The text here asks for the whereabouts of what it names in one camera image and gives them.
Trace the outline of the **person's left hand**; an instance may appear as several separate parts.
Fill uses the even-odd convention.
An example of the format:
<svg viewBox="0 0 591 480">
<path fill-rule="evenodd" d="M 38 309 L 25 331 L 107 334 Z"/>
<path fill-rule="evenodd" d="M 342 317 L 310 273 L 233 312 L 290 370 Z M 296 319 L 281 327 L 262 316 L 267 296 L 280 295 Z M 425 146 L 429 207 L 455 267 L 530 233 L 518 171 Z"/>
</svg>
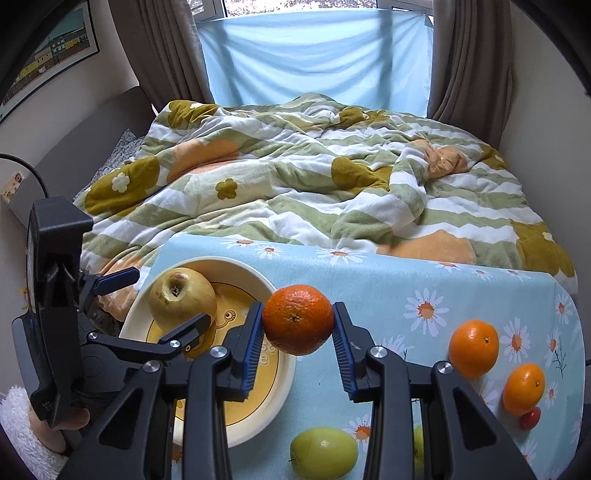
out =
<svg viewBox="0 0 591 480">
<path fill-rule="evenodd" d="M 40 420 L 33 409 L 29 410 L 29 423 L 35 437 L 50 451 L 63 454 L 66 440 L 63 431 L 77 431 L 85 427 L 90 420 L 90 412 L 86 408 L 74 408 L 61 423 L 51 427 L 45 420 Z"/>
</svg>

